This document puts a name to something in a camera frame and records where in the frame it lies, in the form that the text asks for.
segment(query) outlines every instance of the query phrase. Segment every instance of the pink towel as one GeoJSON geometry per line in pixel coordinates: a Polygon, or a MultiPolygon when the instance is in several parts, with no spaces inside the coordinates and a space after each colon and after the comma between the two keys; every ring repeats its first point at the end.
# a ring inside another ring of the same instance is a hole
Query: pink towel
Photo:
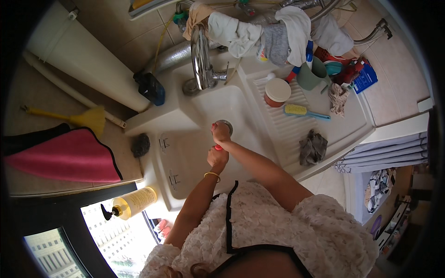
{"type": "Polygon", "coordinates": [[[117,182],[122,175],[111,149],[89,128],[78,128],[4,160],[21,171],[55,180],[117,182]]]}

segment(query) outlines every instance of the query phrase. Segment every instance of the pink jar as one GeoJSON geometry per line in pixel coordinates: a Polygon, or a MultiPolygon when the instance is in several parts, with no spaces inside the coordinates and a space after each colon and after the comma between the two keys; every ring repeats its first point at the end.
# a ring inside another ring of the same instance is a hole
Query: pink jar
{"type": "Polygon", "coordinates": [[[291,96],[291,87],[280,78],[272,78],[266,83],[264,100],[270,107],[280,107],[291,96]]]}

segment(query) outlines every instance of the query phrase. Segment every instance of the yellow bristle brush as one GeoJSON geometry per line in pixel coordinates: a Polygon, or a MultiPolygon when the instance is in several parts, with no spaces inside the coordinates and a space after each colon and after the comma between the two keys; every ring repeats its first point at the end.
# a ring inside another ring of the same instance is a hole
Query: yellow bristle brush
{"type": "Polygon", "coordinates": [[[96,106],[87,110],[81,115],[64,116],[44,110],[23,105],[21,107],[26,113],[39,116],[47,116],[51,118],[66,120],[76,126],[86,126],[90,128],[97,138],[100,138],[105,127],[105,110],[103,106],[96,106]]]}
{"type": "Polygon", "coordinates": [[[311,116],[320,120],[325,120],[325,121],[331,120],[330,116],[311,112],[306,107],[296,104],[286,104],[284,106],[284,113],[287,115],[294,115],[298,117],[311,116]]]}

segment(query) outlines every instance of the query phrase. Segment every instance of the bracelet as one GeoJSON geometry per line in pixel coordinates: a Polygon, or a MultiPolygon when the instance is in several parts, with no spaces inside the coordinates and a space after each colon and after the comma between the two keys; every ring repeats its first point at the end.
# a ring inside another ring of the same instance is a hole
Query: bracelet
{"type": "Polygon", "coordinates": [[[204,177],[206,177],[207,174],[212,174],[212,175],[217,176],[218,177],[218,181],[216,183],[219,183],[221,181],[221,178],[219,177],[219,175],[217,173],[215,173],[215,172],[207,172],[207,173],[204,174],[204,177]]]}

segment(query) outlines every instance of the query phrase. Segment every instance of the woman's arm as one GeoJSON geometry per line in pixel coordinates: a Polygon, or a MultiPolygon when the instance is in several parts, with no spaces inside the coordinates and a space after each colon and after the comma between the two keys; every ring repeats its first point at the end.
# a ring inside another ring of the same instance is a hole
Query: woman's arm
{"type": "Polygon", "coordinates": [[[304,198],[313,195],[270,159],[232,142],[225,124],[216,122],[211,131],[214,141],[228,151],[284,209],[292,211],[304,198]]]}
{"type": "MultiPolygon", "coordinates": [[[[224,150],[217,151],[215,147],[212,147],[209,150],[207,161],[212,166],[210,171],[219,175],[229,161],[229,153],[224,150]]],[[[192,190],[164,244],[182,248],[187,236],[201,223],[202,217],[209,209],[217,181],[217,176],[208,174],[192,190]]]]}

